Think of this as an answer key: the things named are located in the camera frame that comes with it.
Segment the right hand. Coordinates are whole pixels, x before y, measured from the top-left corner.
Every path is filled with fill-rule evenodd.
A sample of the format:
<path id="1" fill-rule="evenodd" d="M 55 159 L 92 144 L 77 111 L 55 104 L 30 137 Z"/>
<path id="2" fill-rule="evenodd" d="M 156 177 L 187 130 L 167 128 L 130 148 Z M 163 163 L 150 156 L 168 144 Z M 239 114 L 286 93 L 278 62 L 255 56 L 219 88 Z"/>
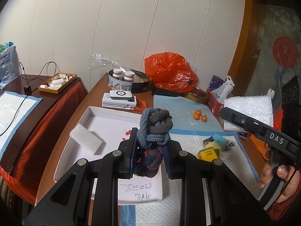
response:
<path id="1" fill-rule="evenodd" d="M 260 189 L 263 189 L 265 185 L 267 185 L 270 182 L 271 173 L 271 166 L 269 162 L 266 162 L 266 164 L 262 168 L 260 181 L 258 183 Z M 276 203 L 279 204 L 288 200 L 297 191 L 300 182 L 300 171 L 295 171 L 294 167 L 289 165 L 281 165 L 277 169 L 277 176 L 283 179 L 284 181 L 288 182 L 287 187 L 276 201 Z"/>

